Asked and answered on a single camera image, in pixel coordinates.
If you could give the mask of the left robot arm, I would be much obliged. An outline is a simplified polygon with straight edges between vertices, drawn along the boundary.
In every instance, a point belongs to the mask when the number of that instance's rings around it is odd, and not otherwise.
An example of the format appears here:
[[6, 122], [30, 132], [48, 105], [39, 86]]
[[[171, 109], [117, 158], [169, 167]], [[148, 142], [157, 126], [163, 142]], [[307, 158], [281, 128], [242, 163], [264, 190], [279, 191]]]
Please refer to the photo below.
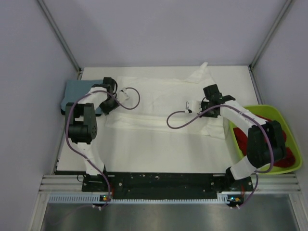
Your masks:
[[109, 179], [102, 175], [104, 163], [94, 144], [98, 133], [96, 111], [107, 116], [118, 107], [117, 82], [111, 77], [94, 83], [87, 93], [71, 98], [65, 106], [67, 145], [84, 159], [86, 173], [95, 176], [92, 185], [99, 191], [108, 188]]

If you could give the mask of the white t shirt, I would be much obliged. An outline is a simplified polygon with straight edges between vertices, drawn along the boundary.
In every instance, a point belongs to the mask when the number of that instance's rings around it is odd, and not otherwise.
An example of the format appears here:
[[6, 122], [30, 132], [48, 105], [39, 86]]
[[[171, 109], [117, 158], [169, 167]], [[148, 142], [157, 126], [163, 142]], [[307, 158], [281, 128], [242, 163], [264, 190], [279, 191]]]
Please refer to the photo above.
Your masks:
[[125, 101], [125, 106], [136, 106], [136, 109], [115, 110], [106, 119], [107, 128], [196, 134], [225, 139], [223, 119], [220, 116], [202, 117], [178, 129], [196, 115], [185, 112], [186, 102], [202, 100], [203, 88], [215, 83], [207, 63], [203, 63], [184, 79], [173, 78], [164, 72], [162, 78], [119, 76], [117, 81], [120, 87], [138, 90], [138, 94], [128, 90], [129, 99]]

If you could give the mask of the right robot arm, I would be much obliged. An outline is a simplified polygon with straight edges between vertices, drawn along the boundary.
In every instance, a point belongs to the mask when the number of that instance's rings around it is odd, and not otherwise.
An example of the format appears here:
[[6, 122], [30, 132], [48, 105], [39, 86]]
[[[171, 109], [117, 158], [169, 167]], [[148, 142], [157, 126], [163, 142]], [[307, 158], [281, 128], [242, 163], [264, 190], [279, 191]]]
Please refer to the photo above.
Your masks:
[[287, 157], [283, 130], [276, 120], [267, 121], [242, 107], [234, 97], [223, 96], [216, 84], [203, 88], [206, 101], [201, 101], [200, 116], [222, 116], [231, 121], [247, 137], [246, 156], [226, 170], [225, 186], [237, 190], [242, 179], [269, 165], [263, 173], [271, 171], [274, 163]]

